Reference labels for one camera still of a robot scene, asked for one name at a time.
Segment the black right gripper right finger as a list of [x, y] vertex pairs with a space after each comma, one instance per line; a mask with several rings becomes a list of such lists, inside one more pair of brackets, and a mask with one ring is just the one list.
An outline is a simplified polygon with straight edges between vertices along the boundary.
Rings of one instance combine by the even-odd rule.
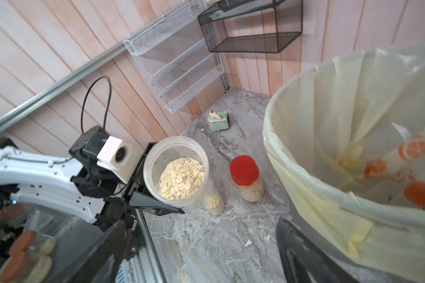
[[279, 218], [277, 247], [288, 283], [356, 283], [311, 240], [289, 221]]

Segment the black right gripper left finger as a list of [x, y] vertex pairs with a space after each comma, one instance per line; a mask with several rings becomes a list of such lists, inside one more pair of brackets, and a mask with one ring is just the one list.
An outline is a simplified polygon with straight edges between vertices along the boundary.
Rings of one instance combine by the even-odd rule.
[[51, 253], [45, 283], [114, 283], [128, 249], [128, 229], [119, 220], [105, 232], [79, 221]]

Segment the wide oatmeal jar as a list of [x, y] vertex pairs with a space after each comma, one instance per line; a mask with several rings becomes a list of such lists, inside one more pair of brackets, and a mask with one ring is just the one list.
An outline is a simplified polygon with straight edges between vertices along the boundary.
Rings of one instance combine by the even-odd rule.
[[156, 143], [146, 156], [143, 177], [150, 194], [180, 209], [202, 204], [213, 189], [210, 165], [202, 146], [185, 136], [172, 136]]

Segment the small oatmeal jar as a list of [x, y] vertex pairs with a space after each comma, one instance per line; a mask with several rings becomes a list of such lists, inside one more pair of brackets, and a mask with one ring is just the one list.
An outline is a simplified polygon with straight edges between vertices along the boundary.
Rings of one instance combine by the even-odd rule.
[[202, 199], [204, 209], [212, 215], [219, 216], [225, 210], [225, 201], [217, 189], [207, 192]]

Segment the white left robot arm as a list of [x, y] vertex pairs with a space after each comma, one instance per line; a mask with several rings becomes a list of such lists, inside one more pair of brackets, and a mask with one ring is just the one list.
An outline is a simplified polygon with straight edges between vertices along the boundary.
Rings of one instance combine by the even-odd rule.
[[153, 143], [138, 150], [100, 126], [80, 135], [68, 158], [28, 153], [0, 140], [0, 187], [13, 203], [75, 216], [102, 230], [122, 220], [131, 228], [137, 210], [163, 216], [182, 210], [154, 198], [144, 164]]

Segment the red lidded oatmeal jar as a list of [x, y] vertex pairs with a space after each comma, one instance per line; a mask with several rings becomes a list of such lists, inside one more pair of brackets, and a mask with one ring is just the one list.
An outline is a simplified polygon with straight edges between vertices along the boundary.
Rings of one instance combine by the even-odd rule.
[[259, 167], [253, 158], [237, 156], [230, 164], [230, 175], [241, 197], [248, 202], [257, 202], [264, 195], [264, 186]]

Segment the grey trash bin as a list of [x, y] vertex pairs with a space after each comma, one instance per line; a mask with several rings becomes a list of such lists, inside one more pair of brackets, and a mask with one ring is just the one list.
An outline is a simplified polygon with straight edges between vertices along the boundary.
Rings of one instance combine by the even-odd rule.
[[399, 277], [397, 275], [368, 268], [352, 262], [331, 243], [314, 230], [298, 214], [296, 209], [292, 209], [286, 219], [294, 224], [308, 239], [310, 239], [326, 256], [338, 264], [350, 276], [360, 283], [412, 283], [412, 280]]

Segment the green small box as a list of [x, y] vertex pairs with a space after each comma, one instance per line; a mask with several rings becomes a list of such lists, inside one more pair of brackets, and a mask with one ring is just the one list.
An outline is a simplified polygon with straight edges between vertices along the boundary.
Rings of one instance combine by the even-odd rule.
[[211, 110], [207, 120], [210, 129], [214, 132], [228, 130], [230, 128], [230, 120], [227, 112], [215, 112]]

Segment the cream trash bag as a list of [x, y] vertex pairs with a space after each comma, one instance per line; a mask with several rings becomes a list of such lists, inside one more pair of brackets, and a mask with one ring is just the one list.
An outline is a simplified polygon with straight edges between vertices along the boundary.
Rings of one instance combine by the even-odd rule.
[[264, 146], [302, 232], [425, 283], [425, 44], [323, 62], [272, 96]]

